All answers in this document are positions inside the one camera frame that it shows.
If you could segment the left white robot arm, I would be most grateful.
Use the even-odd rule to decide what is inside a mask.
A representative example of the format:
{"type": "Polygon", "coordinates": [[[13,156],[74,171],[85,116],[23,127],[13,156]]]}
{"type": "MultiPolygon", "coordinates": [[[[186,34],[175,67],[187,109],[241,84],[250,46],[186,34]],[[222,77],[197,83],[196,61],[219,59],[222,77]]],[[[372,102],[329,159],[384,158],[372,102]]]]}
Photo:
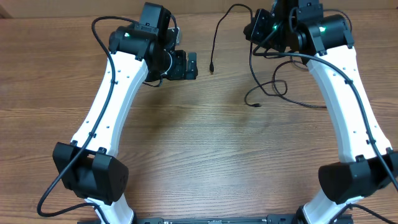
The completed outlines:
{"type": "Polygon", "coordinates": [[[141,85],[194,80],[197,56],[177,50],[180,29],[165,7],[145,3],[138,21],[118,27],[103,45],[107,66],[94,102],[69,143],[57,143],[57,180],[95,209],[98,223],[135,223],[124,191],[129,171],[118,160],[119,140],[141,85]]]}

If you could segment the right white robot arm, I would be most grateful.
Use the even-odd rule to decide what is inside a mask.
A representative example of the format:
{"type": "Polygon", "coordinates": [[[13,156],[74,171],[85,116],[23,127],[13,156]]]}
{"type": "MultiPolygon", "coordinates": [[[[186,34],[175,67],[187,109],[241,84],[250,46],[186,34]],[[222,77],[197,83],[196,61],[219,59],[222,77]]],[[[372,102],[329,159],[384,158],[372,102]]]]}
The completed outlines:
{"type": "Polygon", "coordinates": [[[294,223],[338,223],[342,214],[397,184],[397,152],[377,123],[359,75],[350,23],[318,1],[275,1],[258,9],[244,34],[263,57],[299,57],[316,80],[335,129],[336,163],[318,170],[320,191],[294,223]]]}

